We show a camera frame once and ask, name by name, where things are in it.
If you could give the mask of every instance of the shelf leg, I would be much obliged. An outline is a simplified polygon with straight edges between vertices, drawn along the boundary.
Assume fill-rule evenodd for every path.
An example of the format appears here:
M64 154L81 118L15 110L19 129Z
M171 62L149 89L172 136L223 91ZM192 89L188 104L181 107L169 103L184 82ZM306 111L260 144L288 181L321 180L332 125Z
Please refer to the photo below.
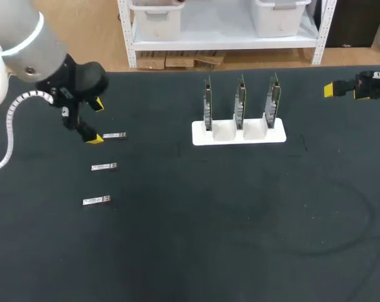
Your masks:
M321 0L321 11L324 11L324 13L321 13L321 25L318 33L318 41L313 60L311 61L313 65L321 64L321 59L323 58L336 4L337 0Z
M133 27L131 27L128 0L118 0L118 6L121 20L121 28L123 29L123 36L125 37L128 63L131 68L135 68L137 67L137 56L133 48L135 24L133 25Z

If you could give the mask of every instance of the wooden floor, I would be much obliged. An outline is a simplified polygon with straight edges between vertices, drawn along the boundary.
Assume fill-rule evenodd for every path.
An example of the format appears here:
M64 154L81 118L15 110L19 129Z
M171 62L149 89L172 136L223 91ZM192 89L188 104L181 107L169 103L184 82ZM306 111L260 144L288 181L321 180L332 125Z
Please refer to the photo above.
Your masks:
M117 0L35 2L78 63L95 60L108 71L137 71L128 66ZM310 67L312 56L310 48L230 51L218 69ZM372 48L329 48L322 65L380 65L380 49L377 43Z

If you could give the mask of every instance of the cardboard box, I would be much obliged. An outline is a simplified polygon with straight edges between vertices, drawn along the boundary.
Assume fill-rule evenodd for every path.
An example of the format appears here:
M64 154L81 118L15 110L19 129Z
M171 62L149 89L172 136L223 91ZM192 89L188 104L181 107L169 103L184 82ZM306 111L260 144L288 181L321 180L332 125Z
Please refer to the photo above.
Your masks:
M220 65L225 58L225 54L221 50L200 50L194 59L204 63Z
M194 67L196 52L171 51L166 55L166 67Z
M137 52L137 68L165 69L166 52Z

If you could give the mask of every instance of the black cabinet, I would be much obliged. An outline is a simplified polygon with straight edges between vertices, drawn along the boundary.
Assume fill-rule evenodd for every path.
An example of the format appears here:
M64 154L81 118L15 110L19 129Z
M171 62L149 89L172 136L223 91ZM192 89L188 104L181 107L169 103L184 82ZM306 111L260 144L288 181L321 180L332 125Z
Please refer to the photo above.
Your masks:
M338 0L327 47L370 47L379 25L380 0Z

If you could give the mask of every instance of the white shelf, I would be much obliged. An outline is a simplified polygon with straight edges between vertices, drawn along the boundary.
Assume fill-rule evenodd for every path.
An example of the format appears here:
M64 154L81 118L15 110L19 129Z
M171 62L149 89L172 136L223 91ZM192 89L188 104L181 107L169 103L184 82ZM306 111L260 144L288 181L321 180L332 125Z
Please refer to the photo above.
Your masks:
M146 42L134 29L133 49L142 51L307 48L316 47L318 41L318 30L307 11L296 36L259 38L243 0L187 0L178 41Z
M321 25L317 31L308 13L321 2ZM130 0L117 0L121 28L125 37L130 67L137 67L137 50L229 50L315 47L312 64L323 57L337 0L313 0L305 11L299 32L286 38L258 38L247 3L251 0L187 0L182 11L181 39L171 42L147 42L136 35L136 21L130 22Z

